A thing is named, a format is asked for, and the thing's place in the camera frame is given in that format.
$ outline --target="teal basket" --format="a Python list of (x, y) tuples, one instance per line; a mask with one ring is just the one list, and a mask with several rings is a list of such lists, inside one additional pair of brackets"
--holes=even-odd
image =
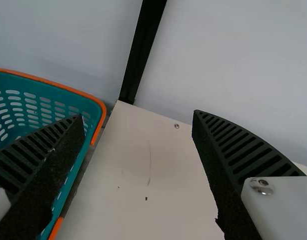
[(0, 148), (36, 129), (78, 113), (83, 116), (85, 142), (53, 202), (52, 220), (37, 236), (37, 240), (48, 239), (89, 145), (97, 138), (106, 115), (106, 107), (95, 97), (75, 89), (0, 69)]

